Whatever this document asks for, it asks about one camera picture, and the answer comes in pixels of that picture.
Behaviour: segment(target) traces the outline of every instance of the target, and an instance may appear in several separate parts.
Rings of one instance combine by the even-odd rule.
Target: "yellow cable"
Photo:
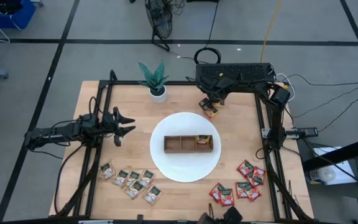
[[[277,14],[280,11],[281,3],[282,3],[282,0],[278,0],[276,9],[274,9],[274,15],[273,15],[273,18],[270,21],[270,25],[268,26],[268,29],[267,29],[267,33],[266,33],[265,40],[264,40],[264,46],[262,47],[262,53],[260,54],[260,62],[259,63],[262,63],[262,60],[264,59],[266,40],[267,40],[267,37],[269,36],[270,30],[272,29],[272,27],[274,25],[274,22],[276,20]]]

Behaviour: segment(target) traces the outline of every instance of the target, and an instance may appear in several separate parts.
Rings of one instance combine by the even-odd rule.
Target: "red snack packet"
[[[234,205],[233,189],[224,189],[221,191],[221,204],[222,207]]]
[[[246,187],[246,193],[248,195],[248,198],[251,202],[253,202],[255,199],[259,198],[260,196],[262,196],[262,194],[258,191],[258,189],[256,187],[253,187],[251,185],[248,185]]]
[[[252,172],[252,180],[255,183],[263,185],[264,182],[265,182],[265,173],[266,173],[266,171],[264,171],[261,168],[255,166],[254,171]]]
[[[249,163],[247,160],[244,160],[242,164],[239,165],[237,170],[240,172],[240,174],[246,177],[246,175],[250,173],[253,168],[254,166],[251,163]]]
[[[237,192],[237,198],[248,198],[246,188],[247,186],[252,186],[250,183],[247,182],[236,182],[236,192]]]
[[[217,183],[215,187],[209,192],[209,195],[212,196],[216,203],[221,202],[221,191],[225,190],[221,183]]]
[[[258,186],[260,183],[258,182],[255,182],[253,179],[252,179],[252,176],[254,175],[254,170],[252,170],[251,172],[249,172],[247,174],[247,178],[248,178],[248,181],[249,183],[253,186],[253,187],[256,187]]]

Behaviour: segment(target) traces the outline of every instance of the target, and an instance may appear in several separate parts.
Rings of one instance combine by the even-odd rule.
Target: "snack packet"
[[[198,144],[208,144],[211,136],[197,136]]]
[[[128,173],[129,173],[128,170],[120,170],[114,181],[114,184],[122,187],[125,183]]]
[[[221,191],[225,188],[220,183],[217,183],[215,187],[209,192],[209,195],[212,196],[216,203],[221,201]]]
[[[221,204],[222,207],[234,205],[233,189],[224,189],[221,191]]]
[[[148,187],[149,184],[151,184],[151,182],[154,180],[154,177],[155,175],[152,172],[145,170],[141,175],[139,182],[144,187]]]
[[[132,199],[135,199],[142,191],[145,189],[145,187],[139,182],[135,181],[131,186],[128,187],[128,189],[125,191],[126,194],[128,194]]]
[[[265,181],[265,173],[266,173],[266,171],[264,171],[261,168],[255,166],[254,171],[252,172],[252,180],[255,183],[263,185],[264,181]]]
[[[247,178],[248,178],[249,183],[250,183],[253,187],[256,187],[256,186],[258,186],[260,183],[255,182],[255,181],[253,180],[253,178],[252,178],[253,175],[254,175],[254,170],[252,170],[251,172],[249,172],[249,173],[247,174]]]
[[[161,197],[161,195],[162,195],[162,191],[160,189],[158,189],[155,185],[153,185],[146,192],[146,194],[143,196],[143,198],[151,205],[154,205],[154,203]]]
[[[246,192],[246,188],[248,186],[252,185],[248,182],[236,182],[236,192],[237,192],[237,198],[248,198],[247,192]]]
[[[125,186],[129,187],[135,180],[137,180],[140,176],[140,173],[135,172],[135,171],[131,171],[131,173],[129,174],[127,181],[125,183]]]
[[[110,162],[100,167],[100,173],[105,180],[116,175],[116,171]]]
[[[251,202],[253,202],[255,199],[259,198],[260,196],[262,196],[262,194],[258,191],[258,189],[256,187],[253,187],[251,185],[248,185],[246,187],[246,193],[248,195],[248,198]]]
[[[212,105],[212,102],[208,98],[201,100],[198,105],[203,109],[210,120],[218,113],[218,110]]]
[[[246,177],[246,175],[252,171],[252,169],[254,168],[254,166],[249,163],[247,160],[244,160],[242,162],[242,164],[239,165],[239,167],[237,168],[237,170],[244,176]]]

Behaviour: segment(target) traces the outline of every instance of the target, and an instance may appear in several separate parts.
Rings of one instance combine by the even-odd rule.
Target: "blue bin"
[[[21,0],[23,9],[13,15],[0,15],[0,28],[25,29],[35,12],[35,6],[30,0]]]

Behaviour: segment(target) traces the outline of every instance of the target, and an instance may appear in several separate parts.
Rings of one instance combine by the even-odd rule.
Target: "white pot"
[[[167,100],[167,88],[164,86],[164,93],[160,96],[154,96],[152,92],[149,89],[149,94],[152,97],[152,100],[154,103],[163,103],[165,100]]]

